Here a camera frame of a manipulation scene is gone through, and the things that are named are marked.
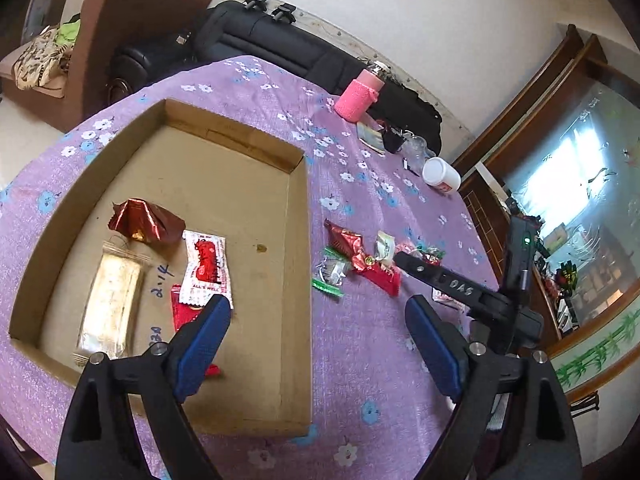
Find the large red foil snack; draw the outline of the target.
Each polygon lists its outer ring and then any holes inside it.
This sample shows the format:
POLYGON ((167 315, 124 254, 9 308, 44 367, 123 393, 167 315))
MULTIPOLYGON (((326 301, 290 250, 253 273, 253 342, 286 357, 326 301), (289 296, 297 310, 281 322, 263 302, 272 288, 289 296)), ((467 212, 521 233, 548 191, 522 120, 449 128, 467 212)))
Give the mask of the large red foil snack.
POLYGON ((373 252, 364 247, 363 236, 352 230, 326 220, 323 222, 329 235, 330 246, 336 249, 352 263, 352 270, 390 297, 397 297, 400 289, 400 273, 393 262, 392 266, 381 266, 374 258, 373 252))

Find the cream white snack packet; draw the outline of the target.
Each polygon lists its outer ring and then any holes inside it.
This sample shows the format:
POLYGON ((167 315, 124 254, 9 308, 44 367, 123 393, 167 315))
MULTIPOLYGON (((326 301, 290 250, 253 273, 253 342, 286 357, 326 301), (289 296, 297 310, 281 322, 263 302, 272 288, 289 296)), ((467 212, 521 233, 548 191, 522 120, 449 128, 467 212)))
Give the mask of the cream white snack packet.
POLYGON ((381 266, 390 268, 393 264, 396 242, 395 237, 383 231, 376 234, 374 258, 381 266))

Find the green clear candy wrapper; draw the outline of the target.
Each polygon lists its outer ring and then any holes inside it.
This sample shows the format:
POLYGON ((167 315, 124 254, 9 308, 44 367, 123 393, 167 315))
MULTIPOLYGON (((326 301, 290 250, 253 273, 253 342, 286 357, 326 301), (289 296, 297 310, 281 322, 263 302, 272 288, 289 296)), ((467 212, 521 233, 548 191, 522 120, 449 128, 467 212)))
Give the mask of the green clear candy wrapper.
POLYGON ((326 246, 320 262, 314 268, 311 286, 331 297, 342 298, 343 282, 350 270, 352 263, 336 249, 326 246))

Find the black sofa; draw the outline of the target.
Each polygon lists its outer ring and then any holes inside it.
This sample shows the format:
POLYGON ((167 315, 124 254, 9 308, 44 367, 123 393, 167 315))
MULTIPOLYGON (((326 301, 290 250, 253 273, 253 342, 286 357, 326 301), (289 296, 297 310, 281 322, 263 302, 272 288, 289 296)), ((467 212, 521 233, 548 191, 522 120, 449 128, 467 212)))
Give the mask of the black sofa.
POLYGON ((418 92, 400 81, 390 64, 355 58, 295 25, 294 6, 267 12, 268 0, 226 0, 192 24, 171 34, 129 41, 111 59, 106 102, 113 104, 150 84, 184 70, 241 55, 253 55, 337 96, 362 70, 370 68, 383 87, 369 115, 394 133, 408 130, 438 154, 442 116, 418 92))

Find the white plastic jar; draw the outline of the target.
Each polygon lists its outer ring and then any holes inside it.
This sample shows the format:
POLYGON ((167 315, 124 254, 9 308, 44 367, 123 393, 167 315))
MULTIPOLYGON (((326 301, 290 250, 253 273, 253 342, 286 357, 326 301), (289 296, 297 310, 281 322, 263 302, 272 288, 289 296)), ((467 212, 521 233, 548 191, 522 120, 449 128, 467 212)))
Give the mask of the white plastic jar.
POLYGON ((431 188, 441 193, 457 192, 461 177, 457 170, 440 157, 432 157, 424 162, 422 179, 431 188))

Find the small red green candy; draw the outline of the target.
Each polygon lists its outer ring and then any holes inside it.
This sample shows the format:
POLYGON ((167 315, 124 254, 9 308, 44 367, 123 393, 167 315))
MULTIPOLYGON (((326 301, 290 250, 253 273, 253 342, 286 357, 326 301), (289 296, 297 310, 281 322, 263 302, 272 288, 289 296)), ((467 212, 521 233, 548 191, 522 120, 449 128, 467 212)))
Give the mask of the small red green candy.
POLYGON ((416 258, 420 258, 427 264, 431 266, 440 266, 442 264, 442 259, 445 257, 446 252, 436 246, 428 246, 424 243, 419 243, 415 248, 411 251, 411 255, 416 258))

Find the purple floral tablecloth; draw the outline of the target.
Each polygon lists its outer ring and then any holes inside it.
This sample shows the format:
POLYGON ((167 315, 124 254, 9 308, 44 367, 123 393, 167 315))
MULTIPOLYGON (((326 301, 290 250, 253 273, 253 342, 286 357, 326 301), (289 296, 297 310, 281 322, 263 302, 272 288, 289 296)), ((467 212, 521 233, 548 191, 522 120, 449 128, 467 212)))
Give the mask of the purple floral tablecloth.
MULTIPOLYGON (((72 183, 137 114, 175 99, 257 127, 305 154, 311 247, 326 244, 324 222, 362 235, 435 246, 444 263, 474 281, 497 280, 469 211, 402 166, 366 148, 325 91, 250 56, 189 70, 142 90, 64 134, 1 193, 1 316, 8 320, 36 241, 72 183)), ((314 414, 294 439, 210 438, 228 479, 410 479, 450 411, 404 321, 405 300, 364 278, 333 299, 312 296, 314 414)))

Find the small booklet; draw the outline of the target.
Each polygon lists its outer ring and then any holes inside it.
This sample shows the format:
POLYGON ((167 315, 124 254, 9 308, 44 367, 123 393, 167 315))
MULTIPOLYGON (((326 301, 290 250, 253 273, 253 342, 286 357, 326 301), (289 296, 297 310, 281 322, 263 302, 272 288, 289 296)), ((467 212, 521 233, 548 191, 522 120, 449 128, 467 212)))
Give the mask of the small booklet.
POLYGON ((382 133, 379 131, 374 130, 363 122, 358 122, 357 136, 359 141, 370 150, 381 155, 386 153, 382 133))

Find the red and white snack packet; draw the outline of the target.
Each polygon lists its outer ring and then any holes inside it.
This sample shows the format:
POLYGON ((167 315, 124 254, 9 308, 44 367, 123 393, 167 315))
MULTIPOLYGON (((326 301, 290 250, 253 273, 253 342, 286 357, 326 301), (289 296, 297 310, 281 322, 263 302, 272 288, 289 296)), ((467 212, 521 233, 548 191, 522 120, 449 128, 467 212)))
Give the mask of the red and white snack packet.
POLYGON ((186 272, 179 301, 192 308, 202 308, 210 298, 221 295, 233 308, 226 239, 190 230, 184 230, 182 238, 186 244, 186 272))

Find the pink knitted sleeve bottle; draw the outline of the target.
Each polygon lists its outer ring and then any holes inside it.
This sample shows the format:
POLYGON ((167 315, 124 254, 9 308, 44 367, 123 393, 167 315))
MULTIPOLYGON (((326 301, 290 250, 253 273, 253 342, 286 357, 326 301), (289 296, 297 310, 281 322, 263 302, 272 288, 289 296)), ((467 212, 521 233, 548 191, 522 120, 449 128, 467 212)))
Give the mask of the pink knitted sleeve bottle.
POLYGON ((337 115, 353 124, 359 122, 369 107, 378 102, 388 76, 390 69, 386 64, 380 61, 369 63, 335 102, 337 115))

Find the shallow cardboard box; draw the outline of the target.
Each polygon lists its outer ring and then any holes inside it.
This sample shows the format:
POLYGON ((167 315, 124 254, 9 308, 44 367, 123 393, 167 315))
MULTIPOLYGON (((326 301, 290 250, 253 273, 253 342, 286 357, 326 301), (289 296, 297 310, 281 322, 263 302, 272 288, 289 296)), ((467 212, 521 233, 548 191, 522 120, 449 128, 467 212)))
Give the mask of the shallow cardboard box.
POLYGON ((105 245, 142 257, 130 351, 174 334, 170 290, 186 244, 145 245, 108 226, 115 204, 143 198, 191 231, 226 241, 232 319, 209 378, 184 409, 195 430, 299 436, 311 420, 310 235, 303 151, 272 134, 175 100, 138 113, 73 178, 27 253, 10 302, 12 346, 75 385, 85 305, 105 245))

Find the dark red foil snack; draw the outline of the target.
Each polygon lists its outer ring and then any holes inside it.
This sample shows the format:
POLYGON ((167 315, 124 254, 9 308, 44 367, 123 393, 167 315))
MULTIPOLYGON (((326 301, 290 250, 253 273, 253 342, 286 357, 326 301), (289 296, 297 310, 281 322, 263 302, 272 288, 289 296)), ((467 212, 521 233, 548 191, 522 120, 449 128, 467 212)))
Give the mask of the dark red foil snack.
POLYGON ((177 243, 186 228, 183 219, 141 198, 114 204, 113 211, 107 223, 111 231, 148 245, 177 243))

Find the wooden glass cabinet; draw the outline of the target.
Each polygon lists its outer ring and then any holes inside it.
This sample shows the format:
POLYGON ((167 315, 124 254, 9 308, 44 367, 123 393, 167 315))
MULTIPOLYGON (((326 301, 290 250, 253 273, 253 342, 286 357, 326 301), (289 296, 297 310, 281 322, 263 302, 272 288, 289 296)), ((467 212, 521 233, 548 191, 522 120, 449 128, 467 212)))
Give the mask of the wooden glass cabinet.
POLYGON ((495 271, 514 214, 541 221, 532 306, 571 401, 639 356, 639 85, 596 35, 560 44, 454 161, 495 271))

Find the small red candy packet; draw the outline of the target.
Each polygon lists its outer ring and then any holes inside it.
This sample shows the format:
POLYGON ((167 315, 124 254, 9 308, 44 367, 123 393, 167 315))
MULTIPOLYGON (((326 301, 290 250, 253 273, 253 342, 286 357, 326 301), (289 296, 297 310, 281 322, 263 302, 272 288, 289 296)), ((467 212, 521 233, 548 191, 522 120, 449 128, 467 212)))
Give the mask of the small red candy packet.
POLYGON ((176 333, 183 325, 194 321, 202 312, 202 306, 183 304, 180 301, 181 285, 173 284, 170 289, 172 324, 176 333))

